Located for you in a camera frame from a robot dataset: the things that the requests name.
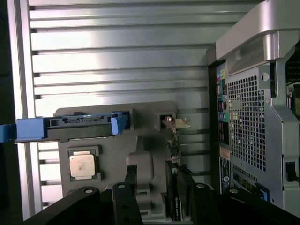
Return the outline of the grey parts rack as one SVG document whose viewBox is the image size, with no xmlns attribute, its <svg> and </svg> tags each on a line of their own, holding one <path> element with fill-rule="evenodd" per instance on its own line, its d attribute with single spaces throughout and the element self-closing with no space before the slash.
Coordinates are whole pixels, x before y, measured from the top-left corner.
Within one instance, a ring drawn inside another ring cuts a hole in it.
<svg viewBox="0 0 300 225">
<path fill-rule="evenodd" d="M 125 112 L 130 125 L 115 137 L 77 139 L 60 142 L 59 159 L 63 195 L 84 186 L 103 191 L 125 178 L 127 167 L 137 165 L 137 203 L 144 220 L 162 220 L 165 209 L 162 194 L 166 193 L 165 162 L 171 153 L 167 142 L 171 132 L 162 123 L 175 117 L 173 101 L 60 108 L 58 116 L 76 112 L 86 114 Z M 95 169 L 91 179 L 75 178 L 72 155 L 90 152 Z"/>
</svg>

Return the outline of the silver CPU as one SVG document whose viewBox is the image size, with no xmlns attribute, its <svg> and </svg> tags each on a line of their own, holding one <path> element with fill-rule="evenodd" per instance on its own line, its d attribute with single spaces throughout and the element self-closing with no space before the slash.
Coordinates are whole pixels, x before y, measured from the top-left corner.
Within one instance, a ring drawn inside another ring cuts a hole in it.
<svg viewBox="0 0 300 225">
<path fill-rule="evenodd" d="M 95 159 L 89 151 L 75 151 L 69 157 L 70 175 L 76 180 L 91 179 L 96 174 Z"/>
</svg>

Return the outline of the blue case release latch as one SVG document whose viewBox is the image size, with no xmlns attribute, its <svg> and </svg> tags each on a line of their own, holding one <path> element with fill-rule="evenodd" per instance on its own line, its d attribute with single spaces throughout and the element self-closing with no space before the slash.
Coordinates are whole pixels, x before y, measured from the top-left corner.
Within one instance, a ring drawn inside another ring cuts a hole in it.
<svg viewBox="0 0 300 225">
<path fill-rule="evenodd" d="M 255 186 L 256 186 L 257 195 L 261 199 L 263 199 L 264 201 L 269 202 L 270 201 L 270 192 L 269 192 L 269 190 L 266 187 L 264 187 L 263 185 L 259 184 L 259 183 L 256 183 Z"/>
</svg>

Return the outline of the hard disk in blue carrier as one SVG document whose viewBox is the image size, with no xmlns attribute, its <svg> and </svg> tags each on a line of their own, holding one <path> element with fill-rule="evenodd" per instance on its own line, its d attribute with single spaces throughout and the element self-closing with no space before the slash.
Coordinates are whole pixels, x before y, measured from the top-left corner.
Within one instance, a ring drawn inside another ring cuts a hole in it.
<svg viewBox="0 0 300 225">
<path fill-rule="evenodd" d="M 129 111 L 17 119 L 15 124 L 0 125 L 0 143 L 63 143 L 76 139 L 114 137 L 130 128 Z"/>
</svg>

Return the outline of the black and silver PC case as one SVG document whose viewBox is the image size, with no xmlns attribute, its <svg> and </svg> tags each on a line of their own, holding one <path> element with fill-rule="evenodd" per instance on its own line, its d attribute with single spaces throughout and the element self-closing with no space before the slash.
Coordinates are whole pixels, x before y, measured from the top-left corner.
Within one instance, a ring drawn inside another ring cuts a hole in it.
<svg viewBox="0 0 300 225">
<path fill-rule="evenodd" d="M 212 185 L 300 217 L 300 0 L 264 0 L 206 53 Z"/>
</svg>

